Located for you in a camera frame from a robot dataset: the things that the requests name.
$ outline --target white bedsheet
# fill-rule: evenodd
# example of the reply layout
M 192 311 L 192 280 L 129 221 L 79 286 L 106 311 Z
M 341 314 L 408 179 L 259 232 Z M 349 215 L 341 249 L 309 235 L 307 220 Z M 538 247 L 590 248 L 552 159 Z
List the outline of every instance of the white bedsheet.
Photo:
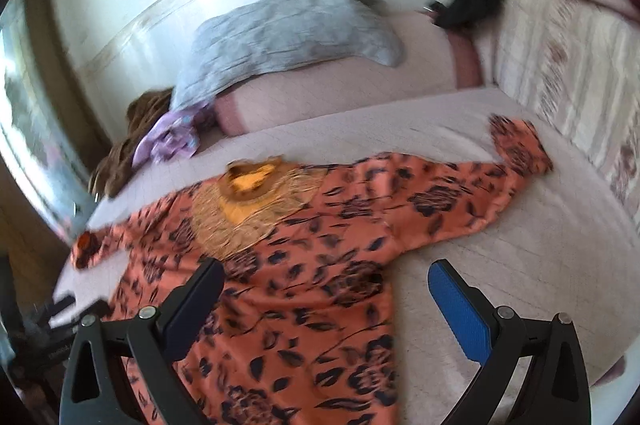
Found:
M 439 424 L 477 370 L 428 293 L 428 266 L 440 258 L 494 305 L 509 305 L 527 318 L 572 315 L 593 382 L 640 334 L 640 239 L 586 159 L 497 89 L 398 101 L 222 139 L 190 160 L 144 169 L 121 195 L 98 206 L 90 225 L 126 218 L 240 158 L 284 154 L 347 163 L 388 150 L 442 161 L 496 160 L 487 123 L 493 112 L 532 119 L 556 169 L 533 180 L 486 231 L 407 253 L 393 264 L 402 418 Z M 110 295 L 125 265 L 122 252 L 91 271 L 67 266 L 57 291 L 75 291 L 78 305 L 87 306 Z M 523 361 L 498 413 L 525 368 Z

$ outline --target bolt head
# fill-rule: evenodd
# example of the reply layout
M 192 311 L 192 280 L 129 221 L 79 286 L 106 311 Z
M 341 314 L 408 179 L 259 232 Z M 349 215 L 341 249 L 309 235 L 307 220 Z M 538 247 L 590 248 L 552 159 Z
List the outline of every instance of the bolt head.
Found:
M 145 306 L 138 312 L 138 316 L 141 319 L 150 319 L 152 316 L 156 315 L 156 311 L 156 307 L 154 306 Z
M 89 326 L 93 326 L 95 324 L 95 315 L 85 315 L 84 317 L 82 317 L 82 320 L 80 321 L 80 323 L 85 328 L 88 328 Z
M 498 308 L 498 316 L 502 319 L 505 319 L 505 320 L 512 319 L 515 314 L 516 314 L 515 311 L 513 311 L 508 306 L 500 306 Z
M 558 313 L 558 320 L 562 324 L 571 324 L 574 321 L 569 313 Z

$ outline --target orange patterned garment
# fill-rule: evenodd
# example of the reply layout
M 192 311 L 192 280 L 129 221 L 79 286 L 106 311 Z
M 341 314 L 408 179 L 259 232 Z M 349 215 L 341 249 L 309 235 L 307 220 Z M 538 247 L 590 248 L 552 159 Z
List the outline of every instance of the orange patterned garment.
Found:
M 174 364 L 212 423 L 394 423 L 385 266 L 406 250 L 482 230 L 530 176 L 552 169 L 528 122 L 494 116 L 491 131 L 501 164 L 383 153 L 352 165 L 298 167 L 314 180 L 321 173 L 318 184 L 298 188 L 301 204 L 282 212 L 265 238 L 235 245 L 240 251 L 224 259 L 218 307 L 187 357 Z M 129 251 L 111 299 L 113 319 L 160 304 L 202 258 L 220 254 L 192 226 L 194 199 L 216 181 L 166 196 L 74 248 L 76 267 Z M 264 231 L 258 227 L 250 229 Z M 135 362 L 126 363 L 147 420 L 161 423 Z

